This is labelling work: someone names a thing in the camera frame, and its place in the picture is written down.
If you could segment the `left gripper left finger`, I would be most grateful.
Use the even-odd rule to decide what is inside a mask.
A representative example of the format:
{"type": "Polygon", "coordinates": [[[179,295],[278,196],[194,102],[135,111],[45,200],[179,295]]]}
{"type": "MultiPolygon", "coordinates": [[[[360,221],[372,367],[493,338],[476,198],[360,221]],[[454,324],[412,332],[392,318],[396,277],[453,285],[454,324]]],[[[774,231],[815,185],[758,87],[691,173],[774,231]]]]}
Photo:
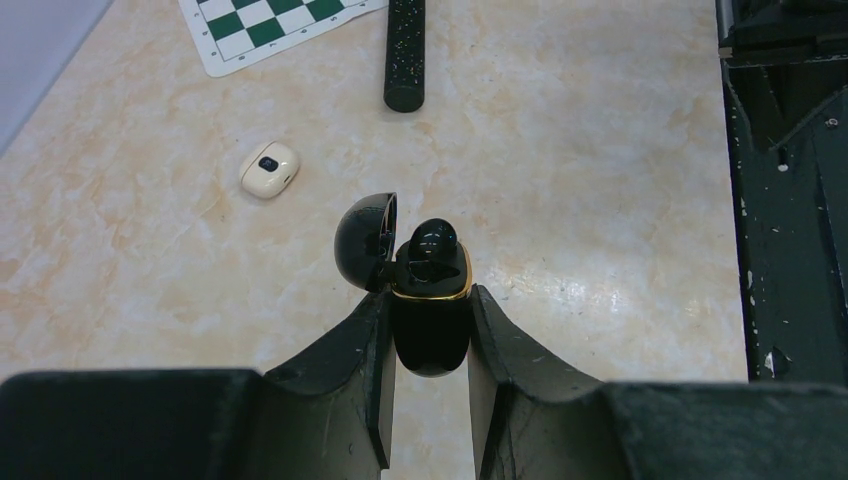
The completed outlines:
{"type": "Polygon", "coordinates": [[[269,370],[39,371],[1,386],[5,479],[377,479],[389,466],[388,298],[269,370]]]}

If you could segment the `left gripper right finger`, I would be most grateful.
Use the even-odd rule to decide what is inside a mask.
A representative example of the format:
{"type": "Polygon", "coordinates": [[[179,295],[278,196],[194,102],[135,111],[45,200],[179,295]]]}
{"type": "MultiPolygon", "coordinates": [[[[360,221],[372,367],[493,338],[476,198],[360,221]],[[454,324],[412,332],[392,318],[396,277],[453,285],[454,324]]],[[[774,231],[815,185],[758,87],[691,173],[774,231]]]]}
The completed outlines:
{"type": "Polygon", "coordinates": [[[847,392],[799,383],[603,382],[474,286],[479,479],[843,479],[847,392]]]}

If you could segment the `black earbud case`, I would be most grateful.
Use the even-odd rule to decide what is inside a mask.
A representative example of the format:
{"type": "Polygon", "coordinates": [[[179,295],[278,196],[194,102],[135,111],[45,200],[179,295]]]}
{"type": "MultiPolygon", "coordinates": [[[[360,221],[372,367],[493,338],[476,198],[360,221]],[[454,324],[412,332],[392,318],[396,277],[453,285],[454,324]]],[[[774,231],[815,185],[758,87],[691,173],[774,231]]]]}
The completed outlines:
{"type": "Polygon", "coordinates": [[[396,242],[397,196],[368,195],[343,215],[334,237],[342,277],[357,288],[389,295],[389,323],[404,367],[422,377],[456,370],[470,343],[472,268],[460,242],[447,263],[411,261],[409,242],[396,242]]]}

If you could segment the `black earbud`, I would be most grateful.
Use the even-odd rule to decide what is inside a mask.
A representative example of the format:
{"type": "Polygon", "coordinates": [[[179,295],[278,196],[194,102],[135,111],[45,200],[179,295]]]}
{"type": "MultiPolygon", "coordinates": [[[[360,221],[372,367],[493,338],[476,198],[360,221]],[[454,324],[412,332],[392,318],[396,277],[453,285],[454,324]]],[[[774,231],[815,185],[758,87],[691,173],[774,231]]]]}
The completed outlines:
{"type": "Polygon", "coordinates": [[[422,222],[413,232],[408,256],[411,261],[447,263],[457,254],[458,238],[450,222],[441,218],[422,222]]]}

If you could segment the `white earbud charging case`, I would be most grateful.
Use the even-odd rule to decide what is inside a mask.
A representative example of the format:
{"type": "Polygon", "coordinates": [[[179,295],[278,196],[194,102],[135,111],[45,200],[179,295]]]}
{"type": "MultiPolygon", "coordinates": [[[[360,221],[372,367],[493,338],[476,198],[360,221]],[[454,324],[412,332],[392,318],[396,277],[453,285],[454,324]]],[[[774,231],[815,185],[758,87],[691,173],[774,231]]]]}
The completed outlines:
{"type": "Polygon", "coordinates": [[[239,185],[250,195],[267,200],[282,193],[297,175],[299,155],[277,141],[261,144],[239,169],[239,185]]]}

